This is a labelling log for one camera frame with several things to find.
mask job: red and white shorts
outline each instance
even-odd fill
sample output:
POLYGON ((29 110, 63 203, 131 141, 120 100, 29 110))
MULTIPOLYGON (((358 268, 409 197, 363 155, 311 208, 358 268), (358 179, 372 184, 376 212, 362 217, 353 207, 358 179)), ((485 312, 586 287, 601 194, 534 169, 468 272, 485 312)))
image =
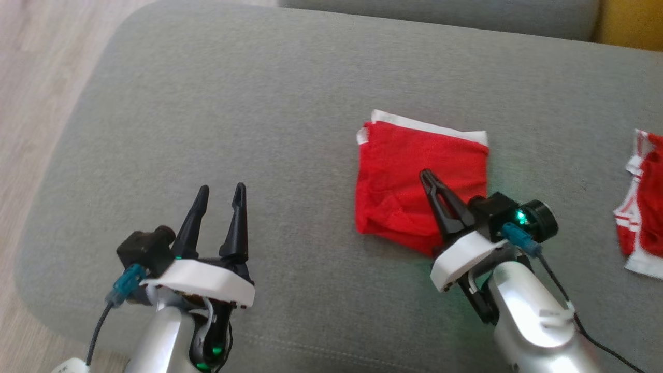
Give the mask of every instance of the red and white shorts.
POLYGON ((631 187, 624 202, 614 211, 619 244, 622 252, 629 256, 625 267, 658 279, 663 279, 661 152, 663 137, 635 130, 633 156, 626 165, 626 170, 633 175, 631 187))

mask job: blue cable connector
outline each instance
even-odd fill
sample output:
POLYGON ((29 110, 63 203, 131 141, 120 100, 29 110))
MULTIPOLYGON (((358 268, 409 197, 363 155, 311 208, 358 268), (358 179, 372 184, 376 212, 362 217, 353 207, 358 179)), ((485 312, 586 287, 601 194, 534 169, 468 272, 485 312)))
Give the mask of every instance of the blue cable connector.
POLYGON ((145 268, 139 264, 133 264, 113 284, 113 290, 106 295, 106 302, 112 304, 113 308, 119 308, 127 300, 127 297, 138 289, 141 281, 146 277, 145 268))
POLYGON ((535 258, 541 254, 541 244, 532 239, 532 236, 513 223, 502 226, 502 237, 510 243, 520 247, 527 255, 535 258))

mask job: gray sofa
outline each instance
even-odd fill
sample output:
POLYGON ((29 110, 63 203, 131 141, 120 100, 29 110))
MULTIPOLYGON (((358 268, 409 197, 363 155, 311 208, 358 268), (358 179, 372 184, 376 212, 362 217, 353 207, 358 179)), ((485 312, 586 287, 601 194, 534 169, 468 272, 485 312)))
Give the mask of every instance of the gray sofa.
POLYGON ((600 0, 278 0, 282 7, 589 40, 600 0))
MULTIPOLYGON (((662 62, 392 19, 149 5, 117 31, 62 135, 25 228, 17 288, 45 325, 87 342, 127 235, 177 229, 209 184, 199 251, 212 256, 243 181, 257 294, 234 316, 224 372, 507 372, 461 291, 436 292, 430 258, 355 231, 355 133, 377 108, 487 130, 490 189, 555 210, 548 261, 586 328, 656 371, 663 287, 623 269, 612 209, 629 184, 633 129, 663 133, 662 62)), ((99 345, 131 353, 151 315, 112 311, 99 345)))

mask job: wooden floor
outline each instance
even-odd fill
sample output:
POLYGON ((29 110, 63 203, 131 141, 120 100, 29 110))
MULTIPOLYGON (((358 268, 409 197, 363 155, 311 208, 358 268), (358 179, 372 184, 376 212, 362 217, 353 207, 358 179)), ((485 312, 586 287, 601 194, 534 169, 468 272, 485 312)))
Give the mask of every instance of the wooden floor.
MULTIPOLYGON (((55 335, 13 284, 17 242, 53 148, 119 24, 155 0, 0 0, 0 372, 50 373, 87 346, 55 335)), ((235 0, 274 5, 275 0, 235 0)), ((95 353, 95 373, 127 359, 95 353)))

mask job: green led light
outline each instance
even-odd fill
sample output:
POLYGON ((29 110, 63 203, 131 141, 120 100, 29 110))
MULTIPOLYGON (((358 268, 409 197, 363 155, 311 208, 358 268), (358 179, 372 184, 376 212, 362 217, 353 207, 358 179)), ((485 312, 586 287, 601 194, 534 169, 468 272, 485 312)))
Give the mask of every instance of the green led light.
POLYGON ((525 214, 521 210, 518 210, 518 212, 516 212, 516 219, 518 219, 518 223, 520 225, 527 224, 527 216, 525 216, 525 214))

